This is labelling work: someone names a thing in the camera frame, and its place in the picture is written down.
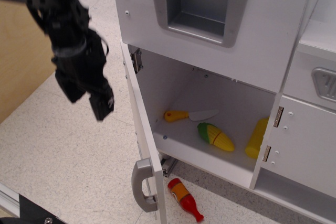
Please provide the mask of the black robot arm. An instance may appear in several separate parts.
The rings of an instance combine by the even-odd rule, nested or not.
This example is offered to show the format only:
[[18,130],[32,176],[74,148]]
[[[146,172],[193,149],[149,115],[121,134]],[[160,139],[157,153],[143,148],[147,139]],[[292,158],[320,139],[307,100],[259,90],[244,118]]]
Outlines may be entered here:
[[72,103],[85,93],[97,121],[114,110],[114,95],[103,75],[109,47],[89,28],[90,16],[79,0],[8,0],[24,3],[48,35],[56,66],[55,78]]

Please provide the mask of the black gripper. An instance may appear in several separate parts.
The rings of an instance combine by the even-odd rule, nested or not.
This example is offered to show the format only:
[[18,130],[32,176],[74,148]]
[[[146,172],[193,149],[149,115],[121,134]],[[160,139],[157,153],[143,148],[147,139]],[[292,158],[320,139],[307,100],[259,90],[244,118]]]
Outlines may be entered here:
[[90,104],[97,121],[103,121],[114,111],[114,95],[103,75],[106,55],[102,39],[94,30],[88,30],[81,52],[66,56],[54,55],[55,78],[65,96],[76,103],[90,93]]

